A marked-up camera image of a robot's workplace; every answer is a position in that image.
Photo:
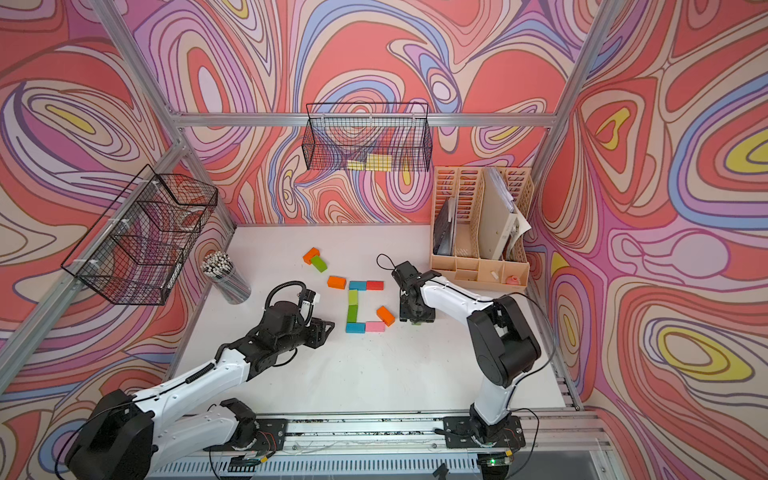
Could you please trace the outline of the red block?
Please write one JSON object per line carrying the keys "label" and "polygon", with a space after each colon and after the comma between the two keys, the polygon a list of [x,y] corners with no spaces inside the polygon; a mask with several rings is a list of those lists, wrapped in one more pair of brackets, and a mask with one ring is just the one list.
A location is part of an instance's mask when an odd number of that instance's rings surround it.
{"label": "red block", "polygon": [[384,282],[380,280],[369,280],[366,282],[366,289],[369,291],[383,291]]}

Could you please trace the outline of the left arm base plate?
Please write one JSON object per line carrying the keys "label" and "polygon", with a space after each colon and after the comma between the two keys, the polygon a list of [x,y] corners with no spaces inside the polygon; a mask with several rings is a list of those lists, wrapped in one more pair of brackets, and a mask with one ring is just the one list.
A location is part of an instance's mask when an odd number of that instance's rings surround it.
{"label": "left arm base plate", "polygon": [[224,444],[212,445],[205,451],[234,452],[252,451],[257,453],[278,452],[284,448],[288,420],[284,418],[263,418],[238,425],[233,437]]}

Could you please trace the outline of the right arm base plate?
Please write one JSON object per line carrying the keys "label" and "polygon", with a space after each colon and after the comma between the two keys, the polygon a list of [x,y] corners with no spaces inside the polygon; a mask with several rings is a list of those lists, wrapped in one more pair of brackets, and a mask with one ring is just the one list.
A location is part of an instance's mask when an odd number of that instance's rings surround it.
{"label": "right arm base plate", "polygon": [[520,418],[516,415],[507,415],[494,425],[486,425],[479,417],[444,417],[439,435],[445,438],[449,449],[502,448],[515,452],[526,446]]}

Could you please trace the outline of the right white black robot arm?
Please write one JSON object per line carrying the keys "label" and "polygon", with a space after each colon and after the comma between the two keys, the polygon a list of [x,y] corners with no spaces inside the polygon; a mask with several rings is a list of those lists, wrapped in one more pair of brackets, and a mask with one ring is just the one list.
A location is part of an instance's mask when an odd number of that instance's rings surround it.
{"label": "right white black robot arm", "polygon": [[422,273],[410,262],[391,270],[399,288],[399,316],[431,323],[441,312],[467,327],[476,363],[484,376],[469,408],[463,436],[495,446],[513,431],[510,401],[517,385],[532,372],[542,349],[517,301],[509,295],[482,296],[450,282],[434,270]]}

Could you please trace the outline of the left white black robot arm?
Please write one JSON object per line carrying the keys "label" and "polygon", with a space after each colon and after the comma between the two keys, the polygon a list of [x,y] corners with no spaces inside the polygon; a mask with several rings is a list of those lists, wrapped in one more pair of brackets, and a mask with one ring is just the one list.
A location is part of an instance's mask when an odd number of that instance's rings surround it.
{"label": "left white black robot arm", "polygon": [[260,430],[255,412],[235,398],[213,398],[270,368],[279,356],[323,346],[335,325],[316,318],[308,301],[278,301],[243,337],[219,347],[213,359],[154,387],[105,395],[75,432],[64,458],[78,479],[143,479],[154,470],[210,447],[248,450],[275,436]]}

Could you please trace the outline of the pink block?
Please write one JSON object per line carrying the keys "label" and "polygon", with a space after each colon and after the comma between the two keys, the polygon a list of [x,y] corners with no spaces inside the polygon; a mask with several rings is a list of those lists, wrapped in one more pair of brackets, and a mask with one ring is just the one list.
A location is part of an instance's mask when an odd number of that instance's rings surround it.
{"label": "pink block", "polygon": [[366,333],[383,333],[387,330],[387,325],[383,322],[377,321],[377,322],[366,322],[365,323],[365,332]]}

